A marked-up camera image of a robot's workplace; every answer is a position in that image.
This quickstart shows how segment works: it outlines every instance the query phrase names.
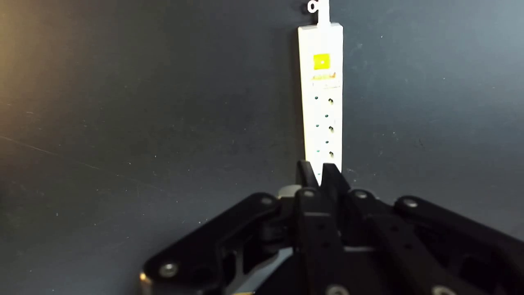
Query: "yellow switch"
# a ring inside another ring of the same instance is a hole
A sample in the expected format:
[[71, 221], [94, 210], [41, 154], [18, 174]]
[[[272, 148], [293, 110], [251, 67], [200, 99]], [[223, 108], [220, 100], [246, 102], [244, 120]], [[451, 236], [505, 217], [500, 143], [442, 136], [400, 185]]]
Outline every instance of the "yellow switch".
[[315, 71], [331, 69], [331, 56], [326, 54], [326, 53], [315, 54], [313, 56], [313, 64], [315, 64]]

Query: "bolt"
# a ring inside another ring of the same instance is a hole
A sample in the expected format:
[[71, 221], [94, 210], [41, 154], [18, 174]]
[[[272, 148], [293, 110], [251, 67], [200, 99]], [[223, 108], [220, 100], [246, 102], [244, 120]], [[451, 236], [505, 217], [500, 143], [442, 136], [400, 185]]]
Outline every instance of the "bolt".
[[446, 285], [434, 285], [434, 287], [431, 289], [431, 294], [433, 294], [433, 295], [457, 295], [454, 290], [451, 290], [451, 289], [446, 287]]
[[411, 199], [405, 199], [405, 205], [410, 207], [410, 208], [419, 207], [419, 205], [418, 205], [415, 200], [411, 200]]
[[315, 192], [305, 190], [302, 195], [303, 195], [303, 197], [308, 197], [308, 199], [313, 199], [313, 197], [315, 197]]
[[179, 274], [179, 264], [167, 262], [159, 271], [161, 277], [175, 277]]
[[367, 199], [367, 194], [362, 192], [362, 190], [359, 190], [359, 192], [356, 192], [356, 197], [357, 197], [357, 199]]
[[326, 295], [349, 295], [349, 292], [342, 285], [329, 285]]
[[264, 197], [261, 202], [262, 202], [262, 205], [272, 205], [274, 203], [274, 200], [270, 197]]

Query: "electrical outlet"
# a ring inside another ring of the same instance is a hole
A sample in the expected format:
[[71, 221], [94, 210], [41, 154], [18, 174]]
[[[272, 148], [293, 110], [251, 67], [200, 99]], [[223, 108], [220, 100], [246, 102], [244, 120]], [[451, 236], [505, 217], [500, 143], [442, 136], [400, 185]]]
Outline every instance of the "electrical outlet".
[[320, 23], [298, 28], [305, 153], [321, 181], [323, 164], [342, 169], [344, 28]]

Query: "power strip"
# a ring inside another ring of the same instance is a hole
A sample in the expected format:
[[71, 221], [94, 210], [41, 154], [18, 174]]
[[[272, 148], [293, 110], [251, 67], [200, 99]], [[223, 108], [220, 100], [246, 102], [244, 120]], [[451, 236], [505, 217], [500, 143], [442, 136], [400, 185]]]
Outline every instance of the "power strip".
[[329, 22], [329, 0], [310, 0], [308, 12], [318, 25], [298, 28], [305, 153], [321, 181], [324, 162], [342, 171], [344, 28]]

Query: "black background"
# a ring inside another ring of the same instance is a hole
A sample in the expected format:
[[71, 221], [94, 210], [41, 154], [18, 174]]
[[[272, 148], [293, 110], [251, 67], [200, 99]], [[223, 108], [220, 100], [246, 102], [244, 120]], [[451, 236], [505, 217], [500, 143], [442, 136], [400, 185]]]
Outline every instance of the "black background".
[[[141, 264], [295, 181], [302, 0], [2, 0], [0, 289], [138, 294]], [[336, 0], [344, 174], [524, 238], [524, 2]]]

